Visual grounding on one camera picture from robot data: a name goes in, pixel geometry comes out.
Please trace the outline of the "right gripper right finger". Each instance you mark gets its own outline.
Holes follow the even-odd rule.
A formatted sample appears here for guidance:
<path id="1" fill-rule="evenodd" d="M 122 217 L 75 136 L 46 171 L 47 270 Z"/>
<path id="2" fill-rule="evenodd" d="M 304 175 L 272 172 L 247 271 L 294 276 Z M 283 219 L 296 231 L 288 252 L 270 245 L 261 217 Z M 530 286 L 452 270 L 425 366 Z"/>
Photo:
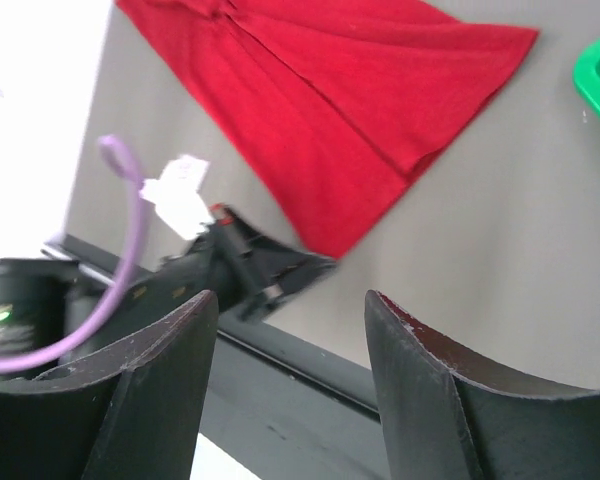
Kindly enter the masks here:
<path id="1" fill-rule="evenodd" d="M 498 363 L 370 290 L 364 320 L 394 479 L 600 479 L 600 389 Z"/>

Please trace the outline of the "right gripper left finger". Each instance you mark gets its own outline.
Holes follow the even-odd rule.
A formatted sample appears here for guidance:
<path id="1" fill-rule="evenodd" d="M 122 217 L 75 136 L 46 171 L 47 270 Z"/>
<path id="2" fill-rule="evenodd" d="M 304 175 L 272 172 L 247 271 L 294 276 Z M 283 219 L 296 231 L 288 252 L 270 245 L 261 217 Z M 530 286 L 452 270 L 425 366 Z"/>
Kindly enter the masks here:
<path id="1" fill-rule="evenodd" d="M 187 479 L 218 324 L 203 291 L 33 380 L 0 382 L 0 479 Z"/>

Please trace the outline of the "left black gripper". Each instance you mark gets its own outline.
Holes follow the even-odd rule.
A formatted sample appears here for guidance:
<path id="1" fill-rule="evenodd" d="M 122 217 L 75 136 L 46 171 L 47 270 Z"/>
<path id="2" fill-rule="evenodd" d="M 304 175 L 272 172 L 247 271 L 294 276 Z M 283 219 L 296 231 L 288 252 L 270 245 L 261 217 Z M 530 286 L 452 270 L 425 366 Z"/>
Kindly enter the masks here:
<path id="1" fill-rule="evenodd" d="M 262 233 L 231 206 L 211 207 L 212 223 L 180 255 L 130 287 L 126 311 L 160 314 L 202 290 L 216 293 L 222 313 L 261 320 L 333 271 L 331 257 L 298 250 Z"/>

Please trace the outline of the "red t shirt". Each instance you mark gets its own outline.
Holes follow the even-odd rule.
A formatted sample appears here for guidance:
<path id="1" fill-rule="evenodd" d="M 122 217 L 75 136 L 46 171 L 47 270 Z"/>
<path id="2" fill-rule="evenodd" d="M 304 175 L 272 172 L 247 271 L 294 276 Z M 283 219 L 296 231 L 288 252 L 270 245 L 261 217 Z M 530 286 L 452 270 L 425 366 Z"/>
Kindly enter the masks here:
<path id="1" fill-rule="evenodd" d="M 423 1 L 122 1 L 304 245 L 344 256 L 515 74 L 538 31 Z"/>

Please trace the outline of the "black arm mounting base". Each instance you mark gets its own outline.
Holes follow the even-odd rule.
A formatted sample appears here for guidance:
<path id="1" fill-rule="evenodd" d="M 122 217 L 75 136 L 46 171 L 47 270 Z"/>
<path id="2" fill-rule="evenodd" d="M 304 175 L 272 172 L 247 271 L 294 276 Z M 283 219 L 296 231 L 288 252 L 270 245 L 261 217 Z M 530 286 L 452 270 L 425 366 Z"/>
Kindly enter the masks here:
<path id="1" fill-rule="evenodd" d="M 389 477 L 364 333 L 369 285 L 343 262 L 262 322 L 220 317 L 195 477 Z"/>

